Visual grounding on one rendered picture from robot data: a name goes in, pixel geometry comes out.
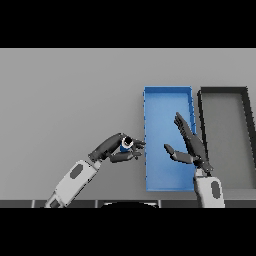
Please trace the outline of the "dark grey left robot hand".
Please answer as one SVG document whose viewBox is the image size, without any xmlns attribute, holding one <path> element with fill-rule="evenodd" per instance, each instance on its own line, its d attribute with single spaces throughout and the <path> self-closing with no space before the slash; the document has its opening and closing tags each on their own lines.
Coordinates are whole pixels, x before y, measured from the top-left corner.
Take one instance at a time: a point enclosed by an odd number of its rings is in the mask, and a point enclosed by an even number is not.
<svg viewBox="0 0 256 256">
<path fill-rule="evenodd" d="M 128 135 L 125 133 L 117 133 L 110 136 L 88 155 L 89 159 L 93 163 L 106 160 L 107 158 L 109 158 L 112 163 L 129 161 L 133 158 L 138 159 L 138 157 L 141 156 L 139 149 L 143 149 L 146 143 L 131 137 L 133 140 L 132 148 L 128 152 L 122 153 L 120 151 L 120 144 L 122 139 L 126 136 Z"/>
</svg>

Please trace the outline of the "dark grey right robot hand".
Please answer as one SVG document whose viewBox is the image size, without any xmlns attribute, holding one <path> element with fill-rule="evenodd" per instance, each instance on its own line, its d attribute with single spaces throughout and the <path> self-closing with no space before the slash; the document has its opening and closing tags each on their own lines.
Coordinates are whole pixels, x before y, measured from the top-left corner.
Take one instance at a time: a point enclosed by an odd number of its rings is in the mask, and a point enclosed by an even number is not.
<svg viewBox="0 0 256 256">
<path fill-rule="evenodd" d="M 164 149 L 170 155 L 170 158 L 177 162 L 194 164 L 197 168 L 202 169 L 208 176 L 210 176 L 214 168 L 209 162 L 203 142 L 191 131 L 188 123 L 179 112 L 175 115 L 174 123 L 183 137 L 187 152 L 184 153 L 174 150 L 169 144 L 165 144 Z"/>
</svg>

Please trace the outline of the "blue pipe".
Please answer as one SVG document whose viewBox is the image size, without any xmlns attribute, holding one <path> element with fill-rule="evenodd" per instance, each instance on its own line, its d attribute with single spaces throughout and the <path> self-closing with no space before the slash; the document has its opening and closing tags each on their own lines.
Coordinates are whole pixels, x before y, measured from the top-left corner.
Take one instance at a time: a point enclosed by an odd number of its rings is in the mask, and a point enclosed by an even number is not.
<svg viewBox="0 0 256 256">
<path fill-rule="evenodd" d="M 121 144 L 120 144 L 120 151 L 122 153 L 128 152 L 133 146 L 133 140 L 131 137 L 126 136 L 122 139 Z"/>
</svg>

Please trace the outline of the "blue bin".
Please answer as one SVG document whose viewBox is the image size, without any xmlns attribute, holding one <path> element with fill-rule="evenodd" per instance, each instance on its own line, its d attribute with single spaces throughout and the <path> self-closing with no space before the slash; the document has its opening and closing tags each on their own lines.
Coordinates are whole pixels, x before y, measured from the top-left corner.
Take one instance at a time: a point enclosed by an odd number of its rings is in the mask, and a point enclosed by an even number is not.
<svg viewBox="0 0 256 256">
<path fill-rule="evenodd" d="M 145 86 L 143 97 L 146 190 L 193 191 L 194 165 L 173 161 L 164 149 L 169 144 L 175 150 L 187 152 L 174 119 L 179 112 L 191 131 L 196 132 L 192 88 Z"/>
</svg>

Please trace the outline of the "dark grey bin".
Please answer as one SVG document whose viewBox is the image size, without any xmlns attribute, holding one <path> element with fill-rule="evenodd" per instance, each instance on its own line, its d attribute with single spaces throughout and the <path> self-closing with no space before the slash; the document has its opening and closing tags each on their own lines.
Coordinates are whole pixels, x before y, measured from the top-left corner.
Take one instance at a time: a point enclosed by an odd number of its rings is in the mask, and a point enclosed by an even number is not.
<svg viewBox="0 0 256 256">
<path fill-rule="evenodd" d="M 202 139 L 224 189 L 256 189 L 256 130 L 248 88 L 201 87 Z"/>
</svg>

